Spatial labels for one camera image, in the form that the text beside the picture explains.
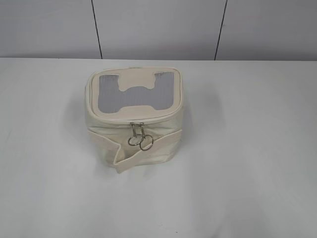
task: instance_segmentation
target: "fabric strap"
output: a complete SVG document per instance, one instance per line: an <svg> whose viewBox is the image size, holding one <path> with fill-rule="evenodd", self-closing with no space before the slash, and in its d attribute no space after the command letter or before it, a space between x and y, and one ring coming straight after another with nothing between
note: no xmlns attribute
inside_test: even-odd
<svg viewBox="0 0 317 238"><path fill-rule="evenodd" d="M120 174L123 171L128 170L129 168L136 166L142 159L149 157L152 153L156 152L157 150L168 146L174 142L180 140L182 130L178 130L171 134L165 135L157 140L154 141L154 144L151 149L147 151L138 151L131 157L125 158L125 153L119 143L116 143L102 135L99 135L95 132L88 130L90 137L94 143L97 145L106 148L115 153L113 166Z"/></svg>

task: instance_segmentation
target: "metal clasp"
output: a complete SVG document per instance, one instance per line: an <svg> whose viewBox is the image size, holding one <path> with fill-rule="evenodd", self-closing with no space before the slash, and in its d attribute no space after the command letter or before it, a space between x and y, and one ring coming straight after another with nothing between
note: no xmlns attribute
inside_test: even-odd
<svg viewBox="0 0 317 238"><path fill-rule="evenodd" d="M143 128L143 122L141 123L130 123L131 124L131 127L132 127L132 133L133 135L128 139L128 144L131 145L131 146L139 146L141 150L143 151L147 151L149 149L152 148L153 146L153 143L154 143L154 139L151 135L145 135L144 133L144 128ZM151 145L149 146L149 148L147 149L144 149L142 147L142 142L144 141L144 139L146 139L147 137L149 137L152 141L151 141Z"/></svg>

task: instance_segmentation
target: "zipper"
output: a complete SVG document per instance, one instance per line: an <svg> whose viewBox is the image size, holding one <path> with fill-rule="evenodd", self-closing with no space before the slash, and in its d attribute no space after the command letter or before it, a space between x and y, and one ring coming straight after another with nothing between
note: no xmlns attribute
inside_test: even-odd
<svg viewBox="0 0 317 238"><path fill-rule="evenodd" d="M153 136L151 136L149 134L145 134L143 122L140 122L140 123L132 122L132 123L130 123L130 125L132 128L133 135L128 139L128 144L130 146L139 146L140 149L143 151L147 151L147 150L151 149L153 144L154 144L154 139L153 139ZM142 143L147 137L151 140L151 143L144 147L142 145Z"/></svg>

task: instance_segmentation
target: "cream bag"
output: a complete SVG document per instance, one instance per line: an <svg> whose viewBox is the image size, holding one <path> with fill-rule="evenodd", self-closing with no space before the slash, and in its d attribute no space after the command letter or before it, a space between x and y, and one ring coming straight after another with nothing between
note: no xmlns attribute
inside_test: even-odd
<svg viewBox="0 0 317 238"><path fill-rule="evenodd" d="M183 117L178 70L131 67L98 72L88 80L85 101L90 137L118 173L174 155Z"/></svg>

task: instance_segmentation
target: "white table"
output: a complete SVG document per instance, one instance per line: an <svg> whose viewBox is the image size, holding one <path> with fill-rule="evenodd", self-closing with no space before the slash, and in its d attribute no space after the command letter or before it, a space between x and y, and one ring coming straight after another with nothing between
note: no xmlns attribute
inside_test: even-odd
<svg viewBox="0 0 317 238"><path fill-rule="evenodd" d="M173 160L120 175L89 141L94 72L171 66ZM0 59L1 238L317 237L317 62Z"/></svg>

